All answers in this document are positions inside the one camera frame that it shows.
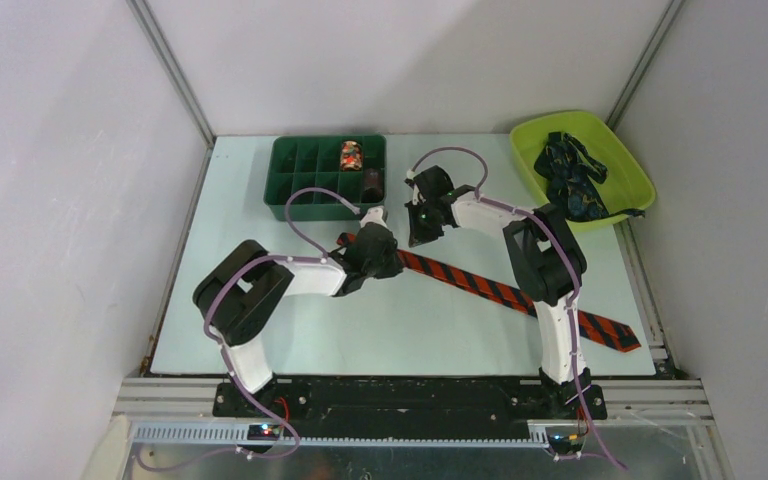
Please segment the orange navy striped tie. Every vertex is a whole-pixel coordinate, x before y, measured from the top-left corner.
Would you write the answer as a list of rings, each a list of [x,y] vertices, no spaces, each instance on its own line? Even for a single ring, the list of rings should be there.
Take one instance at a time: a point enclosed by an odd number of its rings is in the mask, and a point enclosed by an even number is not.
[[[474,294],[512,310],[537,317],[535,303],[517,287],[503,284],[437,260],[398,249],[397,257],[410,271]],[[580,336],[609,349],[628,353],[642,347],[629,325],[607,317],[580,310]]]

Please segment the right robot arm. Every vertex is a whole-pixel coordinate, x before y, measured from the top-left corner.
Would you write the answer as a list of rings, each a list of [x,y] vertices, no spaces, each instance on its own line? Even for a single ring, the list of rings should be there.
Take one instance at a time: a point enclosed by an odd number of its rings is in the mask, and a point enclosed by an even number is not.
[[[406,207],[411,245],[442,237],[445,228],[486,233],[504,241],[517,285],[534,305],[542,344],[541,402],[556,418],[592,421],[597,396],[580,350],[578,298],[587,263],[562,212],[551,204],[526,210],[457,187],[439,166],[409,171]]]

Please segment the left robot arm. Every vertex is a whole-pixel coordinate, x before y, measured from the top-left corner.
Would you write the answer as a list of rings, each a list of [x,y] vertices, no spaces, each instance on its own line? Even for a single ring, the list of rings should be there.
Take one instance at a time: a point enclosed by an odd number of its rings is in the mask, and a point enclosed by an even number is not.
[[[218,344],[237,383],[238,404],[264,416],[276,403],[274,376],[261,332],[286,297],[343,297],[369,279],[389,279],[403,271],[398,242],[385,226],[370,223],[323,257],[277,255],[255,240],[239,244],[195,288],[192,301],[203,317],[204,333]]]

